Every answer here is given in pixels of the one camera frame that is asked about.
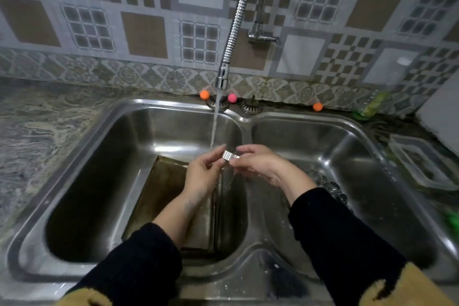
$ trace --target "countertop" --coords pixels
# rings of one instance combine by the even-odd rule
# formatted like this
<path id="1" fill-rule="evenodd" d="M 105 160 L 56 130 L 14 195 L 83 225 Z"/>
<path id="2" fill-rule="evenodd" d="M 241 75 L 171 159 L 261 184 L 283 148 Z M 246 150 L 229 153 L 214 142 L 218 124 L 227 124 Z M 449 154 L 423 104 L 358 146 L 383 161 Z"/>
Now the countertop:
<path id="1" fill-rule="evenodd" d="M 21 209 L 41 189 L 102 111 L 122 99 L 153 96 L 170 97 L 171 94 L 0 78 L 0 232 L 8 231 Z M 325 112 L 351 117 L 348 112 Z M 459 164 L 454 154 L 413 119 L 379 115 L 363 125 L 385 147 L 391 133 L 421 137 L 431 141 L 453 163 Z M 459 206 L 458 196 L 454 193 L 426 192 L 425 189 L 424 192 L 432 201 Z"/>

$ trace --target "stainless steel sink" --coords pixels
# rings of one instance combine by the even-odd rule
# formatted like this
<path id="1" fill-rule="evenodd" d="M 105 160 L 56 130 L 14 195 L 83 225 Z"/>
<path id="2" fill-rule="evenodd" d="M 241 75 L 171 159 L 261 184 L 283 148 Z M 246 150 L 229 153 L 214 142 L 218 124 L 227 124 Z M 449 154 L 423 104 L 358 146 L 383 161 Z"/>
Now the stainless steel sink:
<path id="1" fill-rule="evenodd" d="M 107 111 L 4 239 L 4 301 L 52 303 L 120 244 L 155 159 L 189 162 L 207 151 L 212 113 L 186 97 L 123 101 Z M 271 108 L 248 116 L 232 106 L 219 114 L 216 143 L 228 150 L 262 143 L 302 170 L 324 175 L 339 184 L 356 216 L 437 284 L 458 283 L 456 243 L 353 121 Z M 178 299 L 331 300 L 294 240 L 280 190 L 227 167 L 215 196 L 213 253 L 184 254 Z"/>

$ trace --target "faucet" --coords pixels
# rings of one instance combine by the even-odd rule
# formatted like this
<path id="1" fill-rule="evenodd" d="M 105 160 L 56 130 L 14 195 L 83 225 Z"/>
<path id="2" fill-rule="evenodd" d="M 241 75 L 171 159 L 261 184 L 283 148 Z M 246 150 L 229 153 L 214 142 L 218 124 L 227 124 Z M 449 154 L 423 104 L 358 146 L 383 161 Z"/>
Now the faucet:
<path id="1" fill-rule="evenodd" d="M 253 23 L 253 26 L 248 32 L 250 42 L 279 42 L 278 37 L 269 36 L 263 32 L 263 11 L 264 11 L 265 0 L 258 0 L 257 4 L 257 18 Z M 238 0 L 236 5 L 236 14 L 231 28 L 229 30 L 228 38 L 226 40 L 225 48 L 223 50 L 223 56 L 220 62 L 219 73 L 215 80 L 215 88 L 220 90 L 226 90 L 228 85 L 228 76 L 230 75 L 230 61 L 233 55 L 233 50 L 236 45 L 237 36 L 239 29 L 242 24 L 244 17 L 244 11 L 246 10 L 247 0 Z"/>

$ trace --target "white bottle cap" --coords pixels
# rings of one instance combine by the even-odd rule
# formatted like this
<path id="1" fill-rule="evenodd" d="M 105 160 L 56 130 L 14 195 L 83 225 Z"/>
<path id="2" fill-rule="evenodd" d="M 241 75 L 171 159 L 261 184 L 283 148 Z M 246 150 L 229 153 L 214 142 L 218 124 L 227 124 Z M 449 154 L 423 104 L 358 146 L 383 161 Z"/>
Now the white bottle cap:
<path id="1" fill-rule="evenodd" d="M 411 64 L 412 61 L 413 61 L 413 60 L 410 60 L 410 59 L 408 59 L 408 58 L 406 58 L 406 57 L 400 57 L 400 58 L 397 60 L 397 63 L 400 64 L 400 65 L 403 65 L 403 66 L 405 66 L 405 67 L 408 67 L 408 66 Z"/>

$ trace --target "running water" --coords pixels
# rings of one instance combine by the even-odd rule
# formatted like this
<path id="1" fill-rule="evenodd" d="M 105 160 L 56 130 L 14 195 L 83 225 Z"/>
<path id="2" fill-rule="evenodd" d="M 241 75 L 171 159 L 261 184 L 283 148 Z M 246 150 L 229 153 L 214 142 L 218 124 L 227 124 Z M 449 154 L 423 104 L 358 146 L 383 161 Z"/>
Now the running water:
<path id="1" fill-rule="evenodd" d="M 224 90 L 217 89 L 217 97 L 215 98 L 215 110 L 213 112 L 213 124 L 212 124 L 212 137 L 210 139 L 210 149 L 213 148 L 213 142 L 215 140 L 215 130 L 217 129 L 217 116 L 220 109 L 220 100 L 222 99 Z"/>

